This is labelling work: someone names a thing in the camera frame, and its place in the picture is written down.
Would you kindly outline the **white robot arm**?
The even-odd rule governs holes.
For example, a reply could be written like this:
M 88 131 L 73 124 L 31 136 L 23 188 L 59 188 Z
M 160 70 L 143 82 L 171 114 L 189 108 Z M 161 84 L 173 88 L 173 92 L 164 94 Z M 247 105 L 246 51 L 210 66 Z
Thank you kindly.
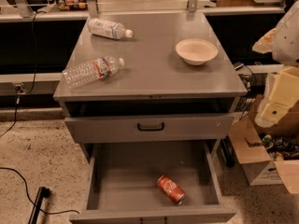
M 255 117 L 257 125 L 268 128 L 278 124 L 299 101 L 299 1 L 252 50 L 271 52 L 273 60 L 283 64 L 275 75 L 267 77 L 264 98 Z

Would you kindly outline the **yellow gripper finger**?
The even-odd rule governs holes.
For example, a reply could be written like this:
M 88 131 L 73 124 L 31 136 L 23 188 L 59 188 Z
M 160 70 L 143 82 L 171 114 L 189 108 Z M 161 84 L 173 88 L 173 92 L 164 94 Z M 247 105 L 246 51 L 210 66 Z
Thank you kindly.
M 262 36 L 257 42 L 254 43 L 252 50 L 261 54 L 272 51 L 272 41 L 276 29 L 273 28 Z
M 299 101 L 299 68 L 285 66 L 276 74 L 268 74 L 263 99 L 257 109 L 255 123 L 269 128 L 279 123 Z

